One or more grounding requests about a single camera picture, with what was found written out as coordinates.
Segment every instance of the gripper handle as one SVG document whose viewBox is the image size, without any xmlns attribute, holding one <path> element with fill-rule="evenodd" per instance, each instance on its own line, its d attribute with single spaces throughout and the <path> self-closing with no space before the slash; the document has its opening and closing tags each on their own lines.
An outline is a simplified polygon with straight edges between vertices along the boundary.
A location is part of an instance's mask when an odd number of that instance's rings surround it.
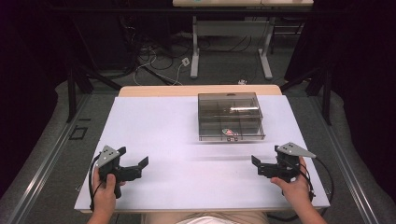
<svg viewBox="0 0 396 224">
<path fill-rule="evenodd" d="M 121 197 L 120 183 L 116 183 L 116 186 L 114 188 L 114 194 L 116 195 L 116 199 Z"/>
</svg>

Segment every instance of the black stand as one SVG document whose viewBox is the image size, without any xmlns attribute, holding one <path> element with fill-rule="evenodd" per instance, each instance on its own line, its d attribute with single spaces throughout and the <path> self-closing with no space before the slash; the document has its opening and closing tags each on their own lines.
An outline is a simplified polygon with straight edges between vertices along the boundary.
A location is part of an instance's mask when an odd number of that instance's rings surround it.
<svg viewBox="0 0 396 224">
<path fill-rule="evenodd" d="M 92 93 L 93 86 L 89 81 L 87 75 L 98 79 L 105 83 L 107 86 L 113 88 L 116 91 L 121 89 L 121 85 L 111 81 L 110 79 L 101 76 L 100 74 L 92 71 L 85 65 L 74 60 L 70 65 L 70 70 L 67 74 L 67 90 L 69 98 L 69 117 L 66 122 L 70 122 L 77 112 L 77 100 L 76 100 L 76 84 L 84 93 Z"/>
<path fill-rule="evenodd" d="M 303 76 L 294 79 L 280 87 L 281 91 L 285 91 L 288 88 L 297 85 L 307 78 L 312 78 L 305 92 L 309 96 L 318 95 L 321 87 L 323 86 L 323 97 L 322 97 L 322 116 L 326 120 L 328 125 L 332 125 L 330 121 L 330 97 L 332 90 L 332 71 L 331 66 L 325 66 L 325 68 L 314 68 L 307 72 Z"/>
</svg>

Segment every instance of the person's left hand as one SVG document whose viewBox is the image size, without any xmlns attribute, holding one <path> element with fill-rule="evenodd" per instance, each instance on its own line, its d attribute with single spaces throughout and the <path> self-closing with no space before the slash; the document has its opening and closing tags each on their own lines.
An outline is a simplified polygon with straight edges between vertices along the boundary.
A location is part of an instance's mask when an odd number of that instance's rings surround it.
<svg viewBox="0 0 396 224">
<path fill-rule="evenodd" d="M 106 182 L 103 182 L 100 180 L 99 169 L 94 169 L 92 177 L 92 191 L 96 192 L 93 196 L 94 210 L 92 218 L 99 217 L 102 220 L 110 220 L 116 207 L 116 195 L 114 194 L 115 187 L 116 177 L 113 174 L 108 174 Z"/>
</svg>

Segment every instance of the person's right hand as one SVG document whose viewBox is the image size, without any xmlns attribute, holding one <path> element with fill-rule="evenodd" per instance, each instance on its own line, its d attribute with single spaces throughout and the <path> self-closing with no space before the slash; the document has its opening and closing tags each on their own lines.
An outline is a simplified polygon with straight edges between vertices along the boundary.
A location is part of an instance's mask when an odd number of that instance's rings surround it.
<svg viewBox="0 0 396 224">
<path fill-rule="evenodd" d="M 306 175 L 306 164 L 300 157 L 300 170 Z M 304 224 L 325 224 L 326 221 L 314 208 L 309 199 L 309 186 L 306 179 L 299 174 L 295 181 L 286 182 L 278 177 L 272 177 L 271 183 L 278 185 L 285 195 L 286 200 L 291 204 L 294 211 Z"/>
<path fill-rule="evenodd" d="M 306 175 L 306 164 L 302 157 L 300 157 L 300 170 Z M 295 181 L 290 183 L 278 178 L 272 177 L 271 183 L 278 185 L 285 195 L 285 198 L 291 204 L 291 206 L 295 207 L 301 203 L 311 203 L 309 200 L 309 186 L 306 179 L 299 174 L 296 177 Z"/>
</svg>

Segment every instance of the wrist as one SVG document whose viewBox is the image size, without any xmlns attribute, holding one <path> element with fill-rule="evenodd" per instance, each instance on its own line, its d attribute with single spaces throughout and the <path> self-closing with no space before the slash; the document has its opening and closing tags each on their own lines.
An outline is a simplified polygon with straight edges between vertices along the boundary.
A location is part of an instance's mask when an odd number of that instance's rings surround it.
<svg viewBox="0 0 396 224">
<path fill-rule="evenodd" d="M 111 219 L 112 214 L 109 214 L 105 211 L 99 211 L 98 209 L 95 209 L 94 212 L 92 213 L 92 216 L 90 218 L 90 221 L 88 223 L 95 223 L 95 224 L 102 224 L 102 223 L 108 223 Z"/>
<path fill-rule="evenodd" d="M 298 200 L 291 204 L 294 210 L 315 209 L 309 200 Z"/>
</svg>

